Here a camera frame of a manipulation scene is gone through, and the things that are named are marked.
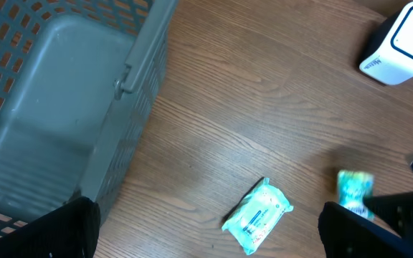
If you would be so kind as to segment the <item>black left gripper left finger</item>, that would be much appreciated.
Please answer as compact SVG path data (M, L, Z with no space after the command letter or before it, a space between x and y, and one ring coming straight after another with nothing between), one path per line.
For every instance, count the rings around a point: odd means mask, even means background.
M0 238L0 257L93 257L100 220L99 205L80 197Z

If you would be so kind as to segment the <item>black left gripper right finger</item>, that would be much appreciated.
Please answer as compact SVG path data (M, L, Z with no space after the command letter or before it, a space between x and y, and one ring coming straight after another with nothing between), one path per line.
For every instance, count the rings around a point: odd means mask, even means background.
M327 258L413 258L413 246L343 206L329 201L318 217Z

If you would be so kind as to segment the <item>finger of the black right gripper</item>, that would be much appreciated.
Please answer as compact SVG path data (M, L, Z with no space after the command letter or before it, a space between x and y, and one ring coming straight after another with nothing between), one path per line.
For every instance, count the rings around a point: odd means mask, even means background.
M364 205L413 244L413 192L364 197Z

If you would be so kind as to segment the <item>small teal tissue pack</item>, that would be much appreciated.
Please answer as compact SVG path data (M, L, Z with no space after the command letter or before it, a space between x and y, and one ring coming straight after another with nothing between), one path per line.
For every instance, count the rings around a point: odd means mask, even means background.
M374 176L363 171L340 170L337 175L339 204L353 213L374 220L374 214L363 203L373 193Z

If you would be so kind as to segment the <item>large teal wipes pack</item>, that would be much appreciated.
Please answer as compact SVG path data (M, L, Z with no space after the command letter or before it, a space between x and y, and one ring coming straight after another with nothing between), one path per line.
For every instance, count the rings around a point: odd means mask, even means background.
M269 178L261 179L237 204L222 225L243 248L246 255L257 251L274 229L283 214L293 206L284 193L270 184Z

